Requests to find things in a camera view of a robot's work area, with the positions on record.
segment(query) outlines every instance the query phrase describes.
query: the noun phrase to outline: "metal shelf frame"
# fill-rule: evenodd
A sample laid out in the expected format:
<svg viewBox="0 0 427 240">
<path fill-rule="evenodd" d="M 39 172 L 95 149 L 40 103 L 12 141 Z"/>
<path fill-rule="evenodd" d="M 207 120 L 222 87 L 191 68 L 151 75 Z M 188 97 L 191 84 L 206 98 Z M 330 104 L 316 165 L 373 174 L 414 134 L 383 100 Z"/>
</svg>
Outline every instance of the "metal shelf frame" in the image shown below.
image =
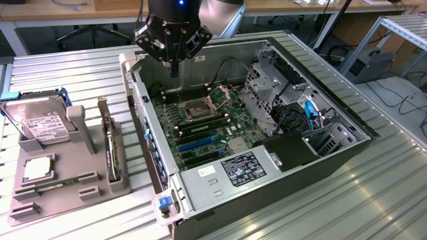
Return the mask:
<svg viewBox="0 0 427 240">
<path fill-rule="evenodd" d="M 415 44 L 423 52 L 415 58 L 409 68 L 405 70 L 402 75 L 406 75 L 421 59 L 425 57 L 427 52 L 427 16 L 426 15 L 402 15 L 402 16 L 381 16 L 374 23 L 370 31 L 367 32 L 357 50 L 347 57 L 343 64 L 339 67 L 339 71 L 343 75 L 347 74 L 351 66 L 354 65 L 362 50 L 369 45 L 374 35 L 379 30 L 379 27 L 385 26 L 391 32 L 398 34 L 413 44 Z"/>
</svg>

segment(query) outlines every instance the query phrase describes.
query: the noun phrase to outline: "green circuit board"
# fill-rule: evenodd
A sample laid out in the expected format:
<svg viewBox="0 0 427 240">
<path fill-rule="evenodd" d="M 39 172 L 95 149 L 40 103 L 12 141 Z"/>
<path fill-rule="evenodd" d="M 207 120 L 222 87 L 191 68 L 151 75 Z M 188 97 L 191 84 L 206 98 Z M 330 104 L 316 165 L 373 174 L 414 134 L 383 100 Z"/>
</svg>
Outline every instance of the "green circuit board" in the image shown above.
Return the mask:
<svg viewBox="0 0 427 240">
<path fill-rule="evenodd" d="M 219 86 L 212 87 L 212 89 L 216 90 L 210 94 L 210 98 L 218 107 L 224 103 L 227 97 L 224 92 L 218 90 L 216 87 Z M 254 118 L 239 99 L 239 92 L 234 88 L 230 89 L 230 100 L 215 111 L 208 108 L 207 97 L 199 97 L 170 104 L 166 104 L 166 101 L 159 97 L 152 100 L 152 105 L 168 146 L 182 171 L 234 155 L 238 149 L 251 148 L 256 141 L 266 138 L 260 127 L 254 122 Z M 176 126 L 191 125 L 191 123 L 200 120 L 210 121 L 176 130 Z M 183 139 L 199 135 L 204 137 L 180 144 Z M 179 147 L 199 143 L 200 141 L 210 141 L 210 138 L 212 141 L 210 144 L 179 151 Z M 244 142 L 244 144 L 232 148 L 230 141 L 234 144 L 236 142 Z"/>
</svg>

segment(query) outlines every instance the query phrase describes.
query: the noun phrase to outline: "metal workbench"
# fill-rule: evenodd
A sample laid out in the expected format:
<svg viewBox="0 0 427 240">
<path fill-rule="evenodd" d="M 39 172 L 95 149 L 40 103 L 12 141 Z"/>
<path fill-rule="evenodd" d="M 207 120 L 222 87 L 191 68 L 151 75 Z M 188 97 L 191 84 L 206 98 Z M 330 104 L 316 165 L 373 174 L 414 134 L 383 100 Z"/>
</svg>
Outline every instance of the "metal workbench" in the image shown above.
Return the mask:
<svg viewBox="0 0 427 240">
<path fill-rule="evenodd" d="M 319 58 L 300 40 L 286 33 L 271 36 L 382 135 L 373 146 L 312 186 L 259 210 L 204 240 L 235 239 L 422 239 L 427 238 L 427 149 L 413 134 Z M 63 85 L 75 105 L 87 110 L 87 124 L 98 124 L 96 97 L 115 98 L 110 111 L 122 122 L 132 193 L 108 202 L 10 227 L 7 211 L 18 158 L 18 131 L 3 132 L 0 152 L 0 239 L 170 239 L 156 223 L 154 188 L 138 145 L 120 78 L 119 53 L 135 46 L 18 57 L 11 91 Z"/>
<path fill-rule="evenodd" d="M 393 33 L 398 34 L 413 44 L 415 44 L 421 49 L 422 53 L 414 59 L 413 63 L 409 65 L 402 73 L 405 76 L 410 70 L 415 67 L 418 62 L 427 54 L 427 15 L 402 15 L 402 16 L 381 16 L 374 23 L 371 29 L 369 30 L 358 48 L 346 58 L 344 62 L 339 66 L 339 71 L 343 75 L 347 74 L 350 68 L 355 64 L 361 52 L 370 44 L 373 37 L 378 34 L 381 26 L 386 27 Z"/>
</svg>

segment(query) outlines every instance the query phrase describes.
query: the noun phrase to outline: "office chair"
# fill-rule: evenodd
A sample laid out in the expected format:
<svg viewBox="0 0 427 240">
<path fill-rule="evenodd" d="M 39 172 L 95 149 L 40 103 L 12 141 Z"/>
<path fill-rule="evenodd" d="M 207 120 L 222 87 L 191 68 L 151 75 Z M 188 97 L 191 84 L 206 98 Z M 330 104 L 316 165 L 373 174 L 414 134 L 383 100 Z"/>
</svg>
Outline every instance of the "office chair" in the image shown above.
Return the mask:
<svg viewBox="0 0 427 240">
<path fill-rule="evenodd" d="M 68 33 L 67 35 L 56 38 L 56 44 L 59 49 L 62 50 L 67 50 L 68 46 L 67 43 L 64 43 L 66 40 L 74 38 L 75 36 L 86 33 L 86 32 L 91 32 L 91 36 L 92 36 L 92 48 L 96 48 L 96 37 L 98 37 L 98 32 L 103 32 L 106 34 L 110 34 L 118 38 L 122 38 L 126 40 L 126 45 L 130 45 L 132 43 L 132 38 L 127 35 L 124 35 L 123 33 L 118 32 L 116 30 L 119 29 L 118 24 L 114 23 L 112 24 L 112 30 L 104 28 L 106 24 L 90 24 L 84 27 L 79 27 L 79 25 L 74 26 L 74 31 L 71 33 Z"/>
<path fill-rule="evenodd" d="M 291 22 L 290 20 L 294 20 L 296 22 L 295 30 L 298 31 L 300 29 L 302 22 L 304 21 L 304 15 L 299 15 L 296 18 L 292 18 L 292 17 L 288 17 L 288 16 L 274 16 L 272 19 L 268 20 L 268 24 L 274 25 L 274 21 L 279 17 L 287 22 Z"/>
</svg>

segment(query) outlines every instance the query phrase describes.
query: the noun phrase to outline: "chipset heatsink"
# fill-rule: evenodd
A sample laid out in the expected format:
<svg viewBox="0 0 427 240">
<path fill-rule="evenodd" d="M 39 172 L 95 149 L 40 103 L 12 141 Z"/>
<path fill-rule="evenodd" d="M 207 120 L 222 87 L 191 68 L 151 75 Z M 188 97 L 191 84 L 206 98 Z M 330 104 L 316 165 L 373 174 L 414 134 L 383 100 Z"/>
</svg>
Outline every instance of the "chipset heatsink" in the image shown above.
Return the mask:
<svg viewBox="0 0 427 240">
<path fill-rule="evenodd" d="M 228 141 L 228 147 L 231 148 L 231 150 L 235 154 L 250 149 L 248 144 L 242 136 L 239 136 Z"/>
</svg>

